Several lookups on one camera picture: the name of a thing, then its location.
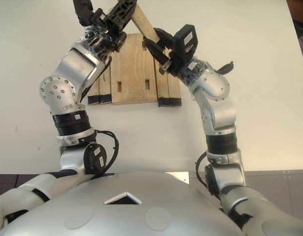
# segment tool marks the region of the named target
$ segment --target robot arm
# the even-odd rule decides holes
[[[110,54],[119,51],[126,39],[123,28],[130,21],[136,0],[121,0],[106,15],[99,8],[92,11],[90,0],[74,0],[75,11],[85,35],[75,42],[61,59],[57,69],[40,85],[40,95],[49,105],[59,135],[61,170],[41,174],[0,196],[0,229],[66,190],[104,174],[115,158],[106,165],[104,147],[96,143],[96,131],[89,122],[82,99],[111,62]]]
[[[282,212],[259,192],[245,186],[237,147],[236,111],[229,98],[229,83],[223,76],[233,64],[216,71],[208,62],[194,58],[197,47],[194,26],[185,25],[174,36],[162,29],[155,31],[159,42],[147,38],[144,41],[163,65],[159,72],[179,77],[201,109],[210,162],[205,167],[207,188],[221,200],[224,213],[247,236],[303,236],[303,221]],[[162,53],[164,47],[171,49],[169,57]]]

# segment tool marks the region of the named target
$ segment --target wire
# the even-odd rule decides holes
[[[111,131],[107,131],[107,130],[95,130],[95,132],[97,134],[105,134],[105,135],[108,135],[111,138],[113,138],[115,146],[113,147],[114,152],[113,152],[113,155],[111,157],[111,160],[109,161],[108,165],[106,165],[106,168],[104,168],[103,171],[100,172],[99,174],[95,175],[92,179],[98,178],[98,177],[101,177],[102,175],[104,175],[107,172],[107,170],[112,166],[114,161],[116,160],[116,158],[118,156],[118,152],[119,152],[119,141],[118,141],[118,139],[117,139],[117,137],[115,136],[114,133],[112,133]]]
[[[199,174],[199,168],[202,160],[206,157],[206,152],[204,152],[199,159],[197,159],[197,162],[195,162],[195,174],[197,179],[200,181],[201,184],[204,185],[204,187],[207,188],[207,184],[201,179],[200,174]]]
[[[204,187],[207,188],[207,184],[201,179],[200,174],[199,174],[200,164],[201,164],[201,162],[203,161],[203,159],[204,159],[206,156],[207,156],[207,153],[204,152],[204,153],[199,157],[199,159],[197,159],[197,161],[195,162],[195,174],[196,174],[197,179],[200,181],[200,183],[203,184]],[[211,195],[214,195],[218,200],[220,200],[220,197],[219,197],[217,194],[211,193]]]
[[[14,188],[16,188],[16,186],[17,186],[17,184],[18,184],[18,177],[19,177],[19,175],[16,175],[16,181],[15,181]]]

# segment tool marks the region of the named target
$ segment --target wooden plank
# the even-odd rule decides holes
[[[108,67],[102,75],[99,76],[99,103],[107,104],[112,101],[111,99],[111,72]]]
[[[159,37],[149,20],[141,10],[139,5],[136,5],[135,11],[132,15],[132,21],[141,32],[143,36],[149,38],[155,43],[159,41]],[[159,62],[154,60],[155,64],[155,75],[156,75],[156,84],[157,84],[157,100],[159,106],[169,106],[169,88],[168,88],[168,77],[167,75],[162,75],[159,73]]]
[[[159,37],[153,29],[152,25],[148,21],[147,17],[141,10],[139,5],[136,5],[135,11],[132,15],[132,21],[141,32],[143,36],[149,38],[154,42],[159,41]],[[181,106],[181,93],[179,79],[169,74],[159,73],[159,63],[154,60],[155,63],[155,75],[157,84],[157,99],[159,106]]]
[[[99,79],[93,83],[91,89],[88,91],[88,105],[94,105],[99,103]]]
[[[135,11],[132,14],[131,19],[143,36],[149,38],[155,43],[159,41],[157,33],[153,29],[152,25],[150,24],[149,20],[147,19],[138,4],[135,7]]]
[[[142,45],[143,36],[129,34],[119,53],[112,54],[111,95],[113,104],[157,100],[153,57]]]

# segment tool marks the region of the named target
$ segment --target white surface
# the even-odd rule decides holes
[[[115,3],[93,2],[105,11]],[[226,77],[245,170],[303,169],[303,59],[286,2],[139,4],[153,26],[168,32],[194,24],[196,55],[216,69],[234,61]],[[132,23],[125,31],[137,32]],[[0,0],[0,173],[59,169],[57,131],[38,86],[82,34],[71,0]],[[156,103],[87,107],[92,126],[115,132],[120,141],[111,171],[194,170],[207,147],[198,106],[181,88],[181,108]]]

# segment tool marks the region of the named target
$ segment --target black tape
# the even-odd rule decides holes
[[[99,95],[88,96],[88,104],[89,105],[97,104],[97,103],[99,103]]]
[[[99,96],[99,103],[107,103],[112,101],[111,94],[101,95]]]
[[[170,107],[170,100],[166,97],[158,98],[158,106],[159,107]]]
[[[171,107],[180,107],[182,105],[181,98],[169,98],[169,103]]]

